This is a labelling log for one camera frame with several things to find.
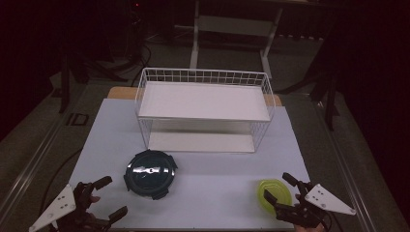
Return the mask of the aluminium floor rail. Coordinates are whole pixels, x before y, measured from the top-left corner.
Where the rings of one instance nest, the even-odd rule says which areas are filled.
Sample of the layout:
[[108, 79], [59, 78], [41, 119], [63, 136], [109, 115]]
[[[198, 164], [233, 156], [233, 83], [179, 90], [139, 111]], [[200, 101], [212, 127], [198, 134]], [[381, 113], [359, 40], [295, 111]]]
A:
[[84, 84], [72, 88], [62, 113], [60, 100], [47, 97], [0, 142], [0, 229], [8, 223], [85, 89]]
[[322, 101], [313, 101], [311, 104], [313, 105], [317, 117], [319, 118], [321, 127], [326, 132], [328, 138], [331, 140], [332, 148], [337, 160], [338, 173], [346, 191], [348, 192], [350, 201], [353, 204], [354, 209], [356, 210], [356, 215], [361, 228], [363, 232], [375, 232], [375, 227], [371, 217], [369, 216], [363, 195], [355, 182], [355, 178], [352, 174], [351, 169], [349, 168], [347, 159], [345, 158], [345, 155], [343, 154], [341, 147], [337, 142], [335, 136], [335, 123], [333, 122], [333, 131], [330, 131], [325, 123], [326, 103], [323, 103]]

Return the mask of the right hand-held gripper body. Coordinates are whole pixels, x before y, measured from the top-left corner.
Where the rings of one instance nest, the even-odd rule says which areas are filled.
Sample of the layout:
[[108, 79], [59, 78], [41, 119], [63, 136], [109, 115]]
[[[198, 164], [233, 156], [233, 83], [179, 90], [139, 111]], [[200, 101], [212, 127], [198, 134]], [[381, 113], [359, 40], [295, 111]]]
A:
[[325, 225], [324, 217], [329, 213], [340, 213], [354, 216], [356, 211], [326, 190], [320, 184], [298, 182], [300, 191], [299, 204], [287, 206], [275, 203], [276, 219], [297, 224], [303, 227]]

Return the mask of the yellow-green plastic bowl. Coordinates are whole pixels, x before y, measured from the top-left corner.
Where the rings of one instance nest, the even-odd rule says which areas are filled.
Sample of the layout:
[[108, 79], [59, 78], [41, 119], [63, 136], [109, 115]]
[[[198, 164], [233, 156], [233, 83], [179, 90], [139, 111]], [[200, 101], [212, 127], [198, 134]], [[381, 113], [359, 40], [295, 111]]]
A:
[[276, 211], [274, 206], [264, 198], [265, 190], [271, 193], [278, 200], [279, 204], [287, 206], [292, 205], [291, 192], [282, 181], [278, 179], [261, 180], [259, 182], [256, 195], [260, 206], [269, 214], [274, 216]]

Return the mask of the white wire shelf rack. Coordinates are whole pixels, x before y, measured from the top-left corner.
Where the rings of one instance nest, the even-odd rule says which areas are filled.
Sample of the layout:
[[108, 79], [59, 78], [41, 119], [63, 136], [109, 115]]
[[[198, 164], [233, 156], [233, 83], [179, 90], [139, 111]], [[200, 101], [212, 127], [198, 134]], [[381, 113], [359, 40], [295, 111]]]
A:
[[263, 72], [146, 68], [135, 94], [145, 146], [166, 152], [254, 153], [276, 106]]

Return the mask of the light blue table mat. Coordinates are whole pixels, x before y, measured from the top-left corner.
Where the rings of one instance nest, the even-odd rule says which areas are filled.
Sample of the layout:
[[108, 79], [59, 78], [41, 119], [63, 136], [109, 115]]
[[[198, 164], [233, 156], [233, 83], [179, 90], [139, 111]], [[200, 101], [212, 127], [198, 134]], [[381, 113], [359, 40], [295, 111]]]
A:
[[288, 172], [309, 179], [285, 108], [277, 108], [262, 143], [253, 154], [176, 153], [176, 176], [166, 197], [153, 200], [126, 188], [124, 174], [145, 146], [131, 100], [102, 102], [70, 178], [71, 185], [109, 176], [99, 190], [101, 201], [91, 211], [105, 217], [121, 206], [128, 214], [115, 228], [136, 230], [289, 230], [257, 199], [260, 181]]

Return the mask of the person's left hand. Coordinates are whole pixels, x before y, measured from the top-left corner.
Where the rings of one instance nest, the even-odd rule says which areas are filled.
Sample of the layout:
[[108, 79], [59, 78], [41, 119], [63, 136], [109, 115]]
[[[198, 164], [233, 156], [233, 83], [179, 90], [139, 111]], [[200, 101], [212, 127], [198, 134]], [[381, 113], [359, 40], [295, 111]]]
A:
[[97, 218], [93, 213], [89, 213], [88, 209], [94, 203], [97, 203], [101, 198], [91, 195], [85, 203], [85, 220], [83, 228], [88, 232], [106, 232], [108, 220]]

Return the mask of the black upright stand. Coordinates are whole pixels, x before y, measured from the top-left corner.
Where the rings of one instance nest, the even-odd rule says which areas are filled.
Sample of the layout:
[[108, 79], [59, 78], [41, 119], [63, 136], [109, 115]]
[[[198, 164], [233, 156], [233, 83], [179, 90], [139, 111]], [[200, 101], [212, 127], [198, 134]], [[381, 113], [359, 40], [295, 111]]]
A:
[[334, 116], [334, 108], [335, 108], [335, 99], [336, 99], [336, 92], [337, 92], [337, 75], [332, 73], [328, 78], [328, 94], [327, 94], [327, 102], [326, 102], [326, 110], [325, 110], [325, 123], [330, 131], [334, 130], [333, 126], [333, 116]]

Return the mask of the dark teal round lidded container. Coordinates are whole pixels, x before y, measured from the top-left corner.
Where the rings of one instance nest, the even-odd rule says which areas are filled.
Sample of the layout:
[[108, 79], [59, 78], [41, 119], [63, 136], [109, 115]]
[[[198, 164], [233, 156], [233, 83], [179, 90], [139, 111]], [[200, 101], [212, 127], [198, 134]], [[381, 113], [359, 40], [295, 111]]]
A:
[[159, 200], [169, 193], [177, 168], [174, 158], [165, 152], [146, 150], [138, 153], [124, 174], [127, 190]]

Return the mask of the black rectangular floor bracket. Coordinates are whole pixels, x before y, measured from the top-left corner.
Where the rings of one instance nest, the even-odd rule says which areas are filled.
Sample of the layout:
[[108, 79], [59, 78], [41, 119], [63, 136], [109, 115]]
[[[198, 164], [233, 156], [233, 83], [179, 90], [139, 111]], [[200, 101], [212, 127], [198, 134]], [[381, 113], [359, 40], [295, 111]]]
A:
[[88, 114], [82, 114], [82, 113], [71, 113], [66, 125], [67, 126], [86, 126], [89, 121], [89, 115]]

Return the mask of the white metal table frame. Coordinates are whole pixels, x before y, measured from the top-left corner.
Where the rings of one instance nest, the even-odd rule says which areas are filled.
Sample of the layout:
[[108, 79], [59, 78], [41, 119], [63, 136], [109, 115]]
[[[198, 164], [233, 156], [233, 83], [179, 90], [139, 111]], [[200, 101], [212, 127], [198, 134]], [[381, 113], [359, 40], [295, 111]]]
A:
[[193, 22], [193, 45], [190, 56], [190, 68], [196, 69], [199, 54], [199, 32], [217, 32], [225, 34], [245, 35], [264, 37], [267, 43], [259, 51], [259, 57], [263, 72], [272, 77], [269, 63], [269, 53], [273, 44], [278, 24], [283, 13], [283, 8], [278, 8], [273, 21], [262, 21], [252, 19], [239, 19], [223, 16], [203, 15], [199, 12], [200, 1], [195, 0], [194, 5], [194, 22]]

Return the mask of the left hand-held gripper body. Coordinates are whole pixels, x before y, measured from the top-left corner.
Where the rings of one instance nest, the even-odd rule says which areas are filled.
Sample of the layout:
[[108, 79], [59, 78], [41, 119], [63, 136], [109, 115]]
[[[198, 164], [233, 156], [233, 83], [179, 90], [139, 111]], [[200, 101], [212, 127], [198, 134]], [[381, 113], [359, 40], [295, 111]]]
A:
[[[54, 227], [55, 232], [88, 232], [83, 228], [85, 203], [92, 195], [93, 190], [93, 183], [78, 183], [75, 188], [67, 184], [29, 227], [28, 231], [39, 232], [55, 222], [57, 224]], [[109, 219], [106, 220], [108, 220], [108, 230], [112, 224]]]

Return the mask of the person's right hand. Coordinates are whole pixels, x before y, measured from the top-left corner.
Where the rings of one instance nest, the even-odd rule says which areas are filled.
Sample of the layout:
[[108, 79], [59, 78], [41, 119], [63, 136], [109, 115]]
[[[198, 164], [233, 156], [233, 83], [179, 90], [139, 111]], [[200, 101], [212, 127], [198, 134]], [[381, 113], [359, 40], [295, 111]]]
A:
[[295, 232], [324, 232], [325, 227], [319, 223], [315, 228], [304, 227], [301, 225], [294, 224]]

